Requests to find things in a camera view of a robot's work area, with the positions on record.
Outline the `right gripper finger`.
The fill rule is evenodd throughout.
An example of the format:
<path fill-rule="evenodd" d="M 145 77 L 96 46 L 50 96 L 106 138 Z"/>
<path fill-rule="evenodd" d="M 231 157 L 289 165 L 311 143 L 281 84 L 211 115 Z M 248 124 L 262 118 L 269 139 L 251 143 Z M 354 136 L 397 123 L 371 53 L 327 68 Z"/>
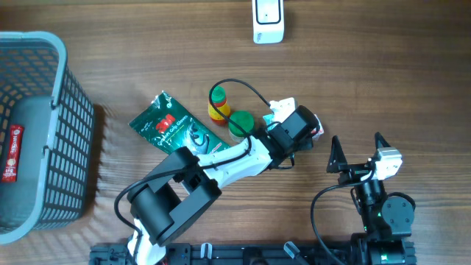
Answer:
<path fill-rule="evenodd" d="M 386 141 L 386 139 L 381 135 L 380 132 L 375 133 L 375 148 L 389 148 L 391 145 Z"/>
<path fill-rule="evenodd" d="M 327 162 L 327 173 L 339 173 L 347 171 L 347 159 L 341 147 L 339 137 L 332 137 L 330 157 Z"/>

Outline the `red white small packet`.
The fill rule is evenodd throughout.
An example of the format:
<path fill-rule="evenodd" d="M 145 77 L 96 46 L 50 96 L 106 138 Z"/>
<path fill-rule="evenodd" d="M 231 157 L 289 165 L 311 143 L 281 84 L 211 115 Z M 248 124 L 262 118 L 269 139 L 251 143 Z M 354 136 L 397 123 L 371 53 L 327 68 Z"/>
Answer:
<path fill-rule="evenodd" d="M 317 121 L 317 126 L 312 130 L 311 134 L 312 134 L 312 139 L 314 141 L 318 141 L 320 136 L 324 134 L 324 129 L 323 129 L 322 123 L 321 123 L 319 117 L 317 116 L 317 114 L 315 114 L 314 116 L 315 116 L 316 121 Z"/>

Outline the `green lid jar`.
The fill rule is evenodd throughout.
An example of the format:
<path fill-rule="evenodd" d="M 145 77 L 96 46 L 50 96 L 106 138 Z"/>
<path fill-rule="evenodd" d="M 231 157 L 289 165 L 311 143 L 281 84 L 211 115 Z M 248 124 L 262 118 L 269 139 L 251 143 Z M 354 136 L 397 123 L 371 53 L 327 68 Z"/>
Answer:
<path fill-rule="evenodd" d="M 242 128 L 249 135 L 255 129 L 255 120 L 253 115 L 245 110 L 235 111 L 231 116 L 230 120 L 236 123 L 240 128 Z M 237 128 L 233 123 L 229 122 L 229 134 L 233 141 L 240 143 L 245 139 L 245 134 Z"/>

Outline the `yellow red sauce bottle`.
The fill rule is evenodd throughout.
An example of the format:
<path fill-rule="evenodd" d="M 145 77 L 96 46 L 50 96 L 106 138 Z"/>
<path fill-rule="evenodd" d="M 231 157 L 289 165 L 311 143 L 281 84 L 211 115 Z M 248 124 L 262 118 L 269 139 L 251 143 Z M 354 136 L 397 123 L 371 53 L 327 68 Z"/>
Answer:
<path fill-rule="evenodd" d="M 227 103 L 225 89 L 222 86 L 216 86 L 210 98 L 219 112 L 223 113 L 226 117 L 230 117 L 231 109 Z M 215 110 L 211 103 L 208 103 L 208 115 L 212 122 L 219 126 L 224 126 L 227 123 L 227 120 Z"/>

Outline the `green 3M gloves packet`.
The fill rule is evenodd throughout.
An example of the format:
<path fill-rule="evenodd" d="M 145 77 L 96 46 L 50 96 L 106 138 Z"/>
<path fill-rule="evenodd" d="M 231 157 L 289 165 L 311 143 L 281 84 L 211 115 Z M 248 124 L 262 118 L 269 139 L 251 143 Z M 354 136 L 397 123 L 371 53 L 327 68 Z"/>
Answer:
<path fill-rule="evenodd" d="M 181 147 L 195 155 L 212 154 L 230 147 L 165 91 L 157 95 L 129 126 L 167 154 Z"/>

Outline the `red stick sachet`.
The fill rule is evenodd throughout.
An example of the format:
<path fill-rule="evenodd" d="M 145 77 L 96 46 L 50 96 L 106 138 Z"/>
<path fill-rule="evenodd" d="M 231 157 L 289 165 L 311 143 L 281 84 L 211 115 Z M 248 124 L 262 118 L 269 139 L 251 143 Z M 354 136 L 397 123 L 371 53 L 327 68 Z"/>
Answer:
<path fill-rule="evenodd" d="M 7 152 L 6 165 L 1 176 L 3 183 L 14 183 L 17 180 L 23 133 L 24 127 L 21 125 L 13 124 L 10 126 L 10 144 Z"/>

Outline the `teal snack packet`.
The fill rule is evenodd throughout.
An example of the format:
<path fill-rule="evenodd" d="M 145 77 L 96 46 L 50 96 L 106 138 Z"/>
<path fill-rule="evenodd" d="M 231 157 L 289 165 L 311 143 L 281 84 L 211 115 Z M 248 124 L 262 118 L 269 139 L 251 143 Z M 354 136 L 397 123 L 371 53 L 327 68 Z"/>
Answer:
<path fill-rule="evenodd" d="M 274 121 L 274 115 L 273 114 L 267 114 L 263 116 L 263 120 L 266 122 L 267 125 L 270 125 Z"/>

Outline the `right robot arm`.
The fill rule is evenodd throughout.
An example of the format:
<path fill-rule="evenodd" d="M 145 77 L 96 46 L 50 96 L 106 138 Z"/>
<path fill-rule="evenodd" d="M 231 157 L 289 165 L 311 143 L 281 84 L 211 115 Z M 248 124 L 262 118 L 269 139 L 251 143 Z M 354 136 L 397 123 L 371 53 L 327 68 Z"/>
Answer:
<path fill-rule="evenodd" d="M 338 173 L 341 186 L 351 185 L 350 196 L 361 216 L 364 232 L 354 233 L 342 258 L 346 264 L 417 263 L 411 236 L 415 201 L 401 192 L 387 193 L 383 182 L 395 176 L 403 164 L 400 151 L 375 133 L 375 153 L 365 163 L 349 164 L 339 138 L 332 138 L 328 173 Z"/>

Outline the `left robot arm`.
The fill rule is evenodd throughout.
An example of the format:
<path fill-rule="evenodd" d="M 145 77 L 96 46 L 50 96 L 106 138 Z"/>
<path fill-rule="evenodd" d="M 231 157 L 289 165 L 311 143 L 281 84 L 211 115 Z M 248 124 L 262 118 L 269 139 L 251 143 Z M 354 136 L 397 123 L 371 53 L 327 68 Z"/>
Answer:
<path fill-rule="evenodd" d="M 156 253 L 183 234 L 219 198 L 222 189 L 245 177 L 281 169 L 297 151 L 311 149 L 320 133 L 319 119 L 297 107 L 270 130 L 259 129 L 241 143 L 213 154 L 173 151 L 145 178 L 116 197 L 117 217 L 135 231 L 128 243 L 134 264 L 156 264 Z"/>

